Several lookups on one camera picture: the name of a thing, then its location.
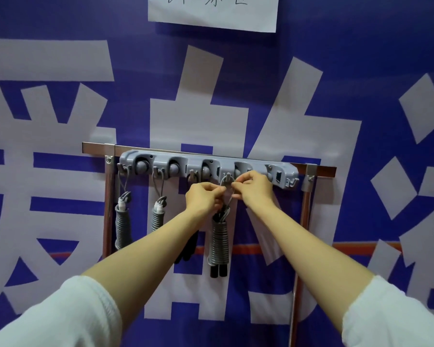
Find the metal pole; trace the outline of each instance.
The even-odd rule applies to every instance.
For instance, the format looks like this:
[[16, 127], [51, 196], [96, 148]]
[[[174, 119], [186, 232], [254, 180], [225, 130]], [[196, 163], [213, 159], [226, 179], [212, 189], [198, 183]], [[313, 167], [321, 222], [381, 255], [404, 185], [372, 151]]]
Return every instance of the metal pole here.
[[[305, 171], [305, 178], [302, 182], [301, 190], [304, 192], [302, 197], [302, 210], [301, 210], [301, 226], [306, 230], [309, 230], [310, 220], [310, 204], [312, 198], [313, 185], [315, 184], [315, 178], [317, 176], [317, 165], [307, 164]], [[296, 273], [294, 278], [294, 287], [292, 290], [292, 314], [291, 314], [291, 326], [289, 333], [289, 347], [296, 346], [296, 338], [298, 332], [299, 312], [302, 302], [302, 287], [303, 283], [299, 275]]]
[[111, 254], [114, 212], [115, 145], [104, 144], [104, 225], [103, 258]]

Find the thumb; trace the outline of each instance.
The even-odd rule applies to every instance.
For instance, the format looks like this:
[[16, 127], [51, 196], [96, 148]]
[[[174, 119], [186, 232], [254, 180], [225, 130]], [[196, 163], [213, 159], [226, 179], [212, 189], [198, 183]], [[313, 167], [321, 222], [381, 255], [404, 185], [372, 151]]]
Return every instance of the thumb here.
[[211, 192], [212, 192], [214, 198], [220, 198], [225, 193], [226, 189], [227, 188], [225, 186], [219, 186], [219, 187], [216, 187]]
[[231, 184], [231, 186], [233, 187], [233, 189], [235, 189], [236, 191], [242, 193], [244, 188], [246, 187], [246, 185], [244, 185], [243, 183], [239, 183], [239, 182], [233, 182]]

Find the white shirt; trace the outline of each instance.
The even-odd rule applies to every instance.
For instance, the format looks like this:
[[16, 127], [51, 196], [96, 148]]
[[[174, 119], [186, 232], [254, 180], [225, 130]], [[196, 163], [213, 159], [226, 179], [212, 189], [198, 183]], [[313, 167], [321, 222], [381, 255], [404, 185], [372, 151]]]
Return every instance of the white shirt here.
[[[0, 330], [0, 347], [114, 347], [122, 320], [109, 293], [85, 276], [67, 280]], [[347, 347], [434, 347], [434, 315], [376, 276], [343, 319]]]

